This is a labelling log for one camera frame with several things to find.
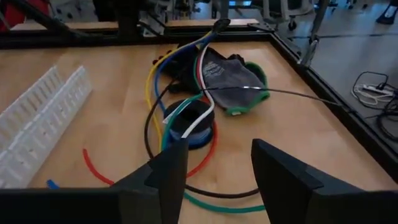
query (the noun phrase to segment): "blue cable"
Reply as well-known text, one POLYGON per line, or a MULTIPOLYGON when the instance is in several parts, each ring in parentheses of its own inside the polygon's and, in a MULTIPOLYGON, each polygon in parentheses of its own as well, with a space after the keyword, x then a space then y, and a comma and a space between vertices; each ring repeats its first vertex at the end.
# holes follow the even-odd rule
POLYGON ((52 180, 48 180, 46 181, 47 186, 49 187, 49 189, 59 189, 60 187, 52 180))
MULTIPOLYGON (((164 60, 164 62, 159 66, 159 68, 156 70, 155 73, 155 78, 154 78, 154 86, 155 86, 155 96, 158 98, 159 97, 159 78, 160 78, 160 73, 163 70, 163 68, 177 55, 179 55, 182 52, 185 52, 188 49, 191 49, 192 47, 195 47, 196 44, 207 44, 211 41, 213 37, 215 37, 216 34, 210 34, 208 37, 204 38, 203 40, 197 40, 196 42, 193 42, 192 44, 180 49, 179 51, 175 52, 174 54, 170 55, 167 59, 164 60)), ((163 113, 166 111, 166 107, 164 106, 163 102, 159 102, 160 108, 162 109, 163 113)))

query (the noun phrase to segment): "white cable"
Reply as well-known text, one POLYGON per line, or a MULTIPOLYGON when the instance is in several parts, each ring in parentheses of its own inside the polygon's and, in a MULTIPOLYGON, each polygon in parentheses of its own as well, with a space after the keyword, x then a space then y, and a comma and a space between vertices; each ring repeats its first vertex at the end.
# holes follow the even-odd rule
POLYGON ((367 87, 367 86, 374 87, 374 88, 377 87, 376 85, 358 84, 358 85, 354 86, 353 89, 351 89, 351 94, 356 99, 358 99, 359 101, 361 101, 364 104, 376 106, 379 102, 387 103, 387 102, 390 102, 390 100, 391 100, 391 99, 383 99, 383 98, 391 98, 394 96, 394 94, 393 94, 394 89, 389 88, 387 86, 384 87, 384 90, 391 91, 391 94, 383 94, 383 95, 372 95, 369 92, 363 91, 363 90, 366 90, 365 87, 367 87), (359 93, 363 97, 371 99, 371 101, 364 100, 364 99, 358 97, 355 93, 359 93))
MULTIPOLYGON (((205 53, 206 53, 206 50, 207 50, 208 46, 209 45, 206 45, 205 48, 203 49, 203 52, 200 55, 199 64, 198 64, 198 66, 199 66, 200 84, 201 84, 201 87, 203 89, 206 89, 206 84, 205 84, 205 80, 203 78, 202 66, 203 66, 203 58, 205 57, 205 53)), ((206 97, 210 101, 210 107, 189 126, 189 128, 184 132, 184 134, 181 137, 183 139, 187 138, 189 136, 189 134, 191 134, 191 132, 195 129, 195 127, 198 126, 198 124, 201 121, 203 121, 214 110, 215 102, 213 100, 213 97, 211 97, 210 93, 207 90, 204 90, 204 92, 205 92, 206 97)))

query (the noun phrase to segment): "gray floor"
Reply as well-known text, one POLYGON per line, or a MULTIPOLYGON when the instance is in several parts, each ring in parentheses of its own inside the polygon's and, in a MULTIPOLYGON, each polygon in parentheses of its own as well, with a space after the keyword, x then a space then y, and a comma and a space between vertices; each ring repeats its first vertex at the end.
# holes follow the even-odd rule
MULTIPOLYGON (((318 33, 325 38, 321 38, 312 61, 312 67, 322 78, 364 117, 378 114, 378 111, 363 107, 350 94, 351 87, 361 72, 386 73, 390 76, 389 84, 398 87, 398 19, 391 26, 375 23, 387 5, 388 1, 374 1, 362 10, 359 1, 354 9, 348 10, 345 1, 340 1, 333 13, 329 8, 318 33), (326 38, 328 35, 342 37, 326 38)), ((199 4, 199 7, 201 13, 193 15, 193 18, 211 17, 209 6, 199 4)), ((230 9, 228 16, 230 19, 262 19, 258 9, 242 9, 241 13, 230 9)), ((289 31, 285 23, 280 25, 279 32, 287 37, 301 37, 294 39, 294 42, 304 48, 308 40, 303 37, 308 36, 314 17, 314 13, 300 16, 294 31, 289 31)), ((382 79, 364 76, 361 82, 378 84, 382 79)), ((387 127, 398 135, 396 123, 389 123, 387 127)), ((398 144, 392 144, 398 152, 398 144)))

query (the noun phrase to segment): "green wire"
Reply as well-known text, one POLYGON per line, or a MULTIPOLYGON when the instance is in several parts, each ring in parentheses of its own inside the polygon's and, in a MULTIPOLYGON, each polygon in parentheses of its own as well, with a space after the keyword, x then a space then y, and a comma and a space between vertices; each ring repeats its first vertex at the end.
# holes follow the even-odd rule
MULTIPOLYGON (((196 67, 197 67, 197 60, 195 60, 195 64, 193 66, 193 75, 195 77, 195 81, 199 86, 197 76, 196 76, 196 67)), ((186 105, 191 103, 194 100, 197 100, 203 96, 203 93, 200 93, 196 96, 193 96, 186 101, 184 101, 180 106, 175 109, 175 112, 171 116, 169 122, 166 124, 164 133, 163 133, 163 138, 162 138, 162 151, 165 150, 167 146, 167 141, 169 139, 169 131, 171 128, 172 123, 174 122, 174 119, 177 117, 177 115, 182 111, 182 108, 184 108, 186 105)), ((220 213, 230 213, 230 214, 242 214, 242 213, 249 213, 249 212, 260 212, 265 210, 265 206, 263 205, 258 205, 258 206, 253 206, 253 207, 247 207, 247 208, 228 208, 228 207, 221 207, 221 206, 216 206, 216 205, 210 205, 209 203, 202 202, 199 199, 196 199, 195 197, 192 197, 188 193, 184 192, 184 197, 190 201, 192 204, 204 208, 206 210, 212 211, 212 212, 220 212, 220 213)))

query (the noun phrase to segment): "blue spool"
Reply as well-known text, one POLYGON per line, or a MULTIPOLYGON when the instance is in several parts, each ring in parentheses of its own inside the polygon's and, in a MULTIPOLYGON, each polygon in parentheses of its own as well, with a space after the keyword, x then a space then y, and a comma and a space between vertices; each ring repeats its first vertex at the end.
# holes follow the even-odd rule
MULTIPOLYGON (((164 118, 173 112, 182 102, 183 100, 170 105, 164 113, 164 118)), ((171 126, 169 138, 171 142, 179 140, 185 130, 187 130, 187 128, 209 107, 207 103, 195 100, 184 108, 184 110, 175 117, 174 123, 171 126)), ((195 129, 193 129, 192 133, 187 138, 189 150, 199 149, 206 146, 211 141, 213 137, 213 121, 214 112, 212 111, 195 129)))

